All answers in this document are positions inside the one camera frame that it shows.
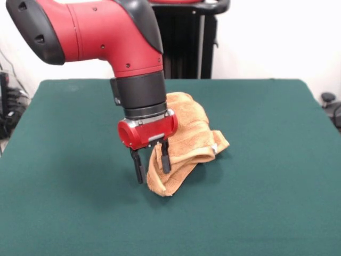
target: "black chair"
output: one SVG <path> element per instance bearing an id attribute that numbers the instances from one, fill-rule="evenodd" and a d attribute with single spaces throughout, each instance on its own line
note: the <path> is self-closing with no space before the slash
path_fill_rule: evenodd
<path id="1" fill-rule="evenodd" d="M 324 111 L 335 127 L 341 129 L 341 101 L 335 101 L 335 95 L 329 92 L 321 94 L 321 98 Z"/>

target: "green table surface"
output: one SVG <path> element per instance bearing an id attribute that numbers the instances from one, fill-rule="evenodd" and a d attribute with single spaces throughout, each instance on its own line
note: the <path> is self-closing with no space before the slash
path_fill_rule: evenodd
<path id="1" fill-rule="evenodd" d="M 44 81 L 0 159 L 0 255 L 341 255 L 341 137 L 303 82 L 167 90 L 231 145 L 163 198 L 137 184 L 108 80 Z"/>

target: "crumpled towel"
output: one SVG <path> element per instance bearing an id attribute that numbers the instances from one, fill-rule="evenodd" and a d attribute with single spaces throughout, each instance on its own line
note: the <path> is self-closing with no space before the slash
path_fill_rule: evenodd
<path id="1" fill-rule="evenodd" d="M 203 107 L 184 92 L 167 94 L 167 104 L 178 119 L 176 133 L 168 139 L 171 171 L 163 172 L 161 144 L 157 144 L 149 160 L 147 184 L 160 196 L 172 196 L 198 163 L 214 160 L 230 144 L 221 131 L 209 128 Z"/>

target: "black stand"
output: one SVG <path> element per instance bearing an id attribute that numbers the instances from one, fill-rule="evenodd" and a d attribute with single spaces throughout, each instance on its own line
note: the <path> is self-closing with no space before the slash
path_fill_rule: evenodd
<path id="1" fill-rule="evenodd" d="M 168 79 L 210 79 L 216 44 L 216 14 L 230 0 L 215 4 L 152 4 L 164 46 L 164 73 Z"/>

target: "black cable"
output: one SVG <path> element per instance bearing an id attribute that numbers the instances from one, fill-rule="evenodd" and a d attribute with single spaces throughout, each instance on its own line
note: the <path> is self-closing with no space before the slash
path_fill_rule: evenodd
<path id="1" fill-rule="evenodd" d="M 18 77 L 17 77 L 17 75 L 15 73 L 14 66 L 13 66 L 12 62 L 10 62 L 8 60 L 8 58 L 6 57 L 6 55 L 3 53 L 3 51 L 1 49 L 0 49 L 0 53 L 4 57 L 4 59 L 11 65 L 14 78 L 17 80 L 18 84 L 24 90 L 24 92 L 28 95 L 28 92 L 26 91 L 25 87 L 23 87 L 23 85 L 20 83 L 20 81 L 19 81 L 19 79 L 18 79 Z"/>

